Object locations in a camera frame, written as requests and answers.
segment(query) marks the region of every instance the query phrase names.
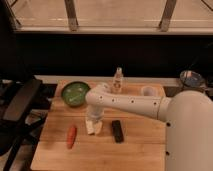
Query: white cup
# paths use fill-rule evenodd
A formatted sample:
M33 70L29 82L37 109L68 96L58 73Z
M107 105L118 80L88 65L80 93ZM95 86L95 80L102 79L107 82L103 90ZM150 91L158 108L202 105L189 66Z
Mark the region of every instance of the white cup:
M142 96L158 96L158 90L152 86L143 86L141 88Z

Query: black remote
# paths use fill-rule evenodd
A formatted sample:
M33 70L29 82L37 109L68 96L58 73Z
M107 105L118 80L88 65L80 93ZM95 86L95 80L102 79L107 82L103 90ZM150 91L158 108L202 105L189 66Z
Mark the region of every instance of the black remote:
M119 120L112 121L112 131L113 131L113 135L115 137L116 143L121 143L124 141L121 123Z

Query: wall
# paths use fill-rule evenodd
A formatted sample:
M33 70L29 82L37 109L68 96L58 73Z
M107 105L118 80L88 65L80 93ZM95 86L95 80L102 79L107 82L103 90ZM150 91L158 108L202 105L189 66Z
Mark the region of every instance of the wall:
M17 34L20 54L35 74L179 77L213 74L213 36Z

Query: green bowl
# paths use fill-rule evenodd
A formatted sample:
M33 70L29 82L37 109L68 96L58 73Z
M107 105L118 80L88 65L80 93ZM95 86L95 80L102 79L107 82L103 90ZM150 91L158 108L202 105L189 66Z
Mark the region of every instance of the green bowl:
M85 96L89 90L90 87L85 82L74 81L62 89L61 97L67 105L77 107L85 103Z

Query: chair armrest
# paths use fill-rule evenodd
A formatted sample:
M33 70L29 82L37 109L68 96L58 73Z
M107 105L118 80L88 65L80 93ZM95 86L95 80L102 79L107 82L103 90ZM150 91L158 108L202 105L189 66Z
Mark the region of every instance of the chair armrest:
M3 119L9 121L19 121L22 118L25 119L41 84L42 81L37 79L27 81L10 102L4 113Z

